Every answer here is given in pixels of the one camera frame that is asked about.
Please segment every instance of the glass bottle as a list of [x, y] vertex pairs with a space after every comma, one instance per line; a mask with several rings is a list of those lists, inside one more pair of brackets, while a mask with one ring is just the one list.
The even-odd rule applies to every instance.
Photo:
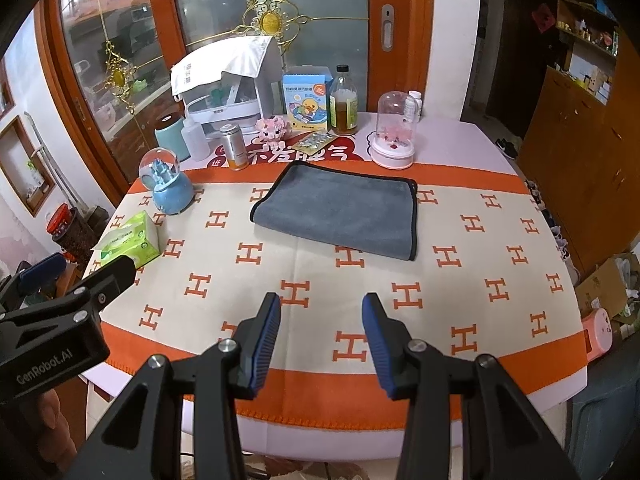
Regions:
[[329, 100], [334, 134], [353, 135], [358, 125], [358, 91], [349, 76], [349, 65], [338, 65], [331, 83]]

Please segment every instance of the metal canister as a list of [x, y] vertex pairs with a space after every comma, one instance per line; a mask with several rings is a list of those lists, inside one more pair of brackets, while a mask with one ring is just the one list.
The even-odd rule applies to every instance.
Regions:
[[249, 155], [246, 152], [240, 126], [233, 123], [225, 124], [220, 128], [220, 134], [229, 169], [237, 171], [246, 168], [249, 165]]

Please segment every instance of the gray towel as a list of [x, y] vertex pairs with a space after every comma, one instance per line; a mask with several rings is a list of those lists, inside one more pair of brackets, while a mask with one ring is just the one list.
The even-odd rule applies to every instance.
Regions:
[[414, 260], [417, 184], [290, 163], [250, 219], [286, 234]]

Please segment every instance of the tablecloth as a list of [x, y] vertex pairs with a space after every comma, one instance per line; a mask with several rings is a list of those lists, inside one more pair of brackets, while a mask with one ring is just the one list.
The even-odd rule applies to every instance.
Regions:
[[[219, 167], [221, 155], [214, 154], [208, 168], [188, 173], [196, 199], [180, 215], [160, 214], [136, 183], [110, 222], [116, 228], [146, 210], [158, 226], [162, 255], [140, 269], [136, 284], [102, 315], [111, 348], [108, 365], [133, 374], [152, 353], [176, 359], [202, 352], [231, 336], [241, 319], [255, 313], [264, 293], [275, 291], [282, 298], [282, 323], [263, 391], [253, 402], [238, 402], [242, 445], [313, 460], [399, 454], [406, 404], [389, 401], [374, 374], [360, 320], [366, 292], [377, 292], [414, 337], [447, 355], [499, 357], [540, 410], [584, 387], [586, 354], [573, 287], [519, 177], [504, 166], [384, 170], [357, 160], [367, 157], [368, 135], [363, 128], [355, 140], [340, 139], [319, 160], [306, 160], [416, 180], [414, 262], [255, 226], [249, 211], [285, 167], [264, 162], [295, 152], [265, 153], [258, 147], [254, 164], [238, 172]], [[487, 149], [488, 140], [479, 135], [484, 140], [470, 138]], [[436, 142], [429, 136], [421, 140], [424, 155], [418, 157], [428, 160]], [[465, 151], [448, 140], [445, 153]], [[97, 266], [96, 260], [91, 268]], [[109, 373], [97, 370], [103, 377]], [[460, 418], [455, 399], [451, 415]], [[460, 441], [459, 424], [452, 439]]]

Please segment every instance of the pill packet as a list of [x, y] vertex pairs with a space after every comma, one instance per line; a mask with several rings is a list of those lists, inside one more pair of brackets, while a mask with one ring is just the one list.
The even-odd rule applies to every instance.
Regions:
[[296, 142], [292, 148], [297, 152], [305, 153], [305, 155], [313, 155], [337, 138], [338, 136], [328, 132], [312, 132]]

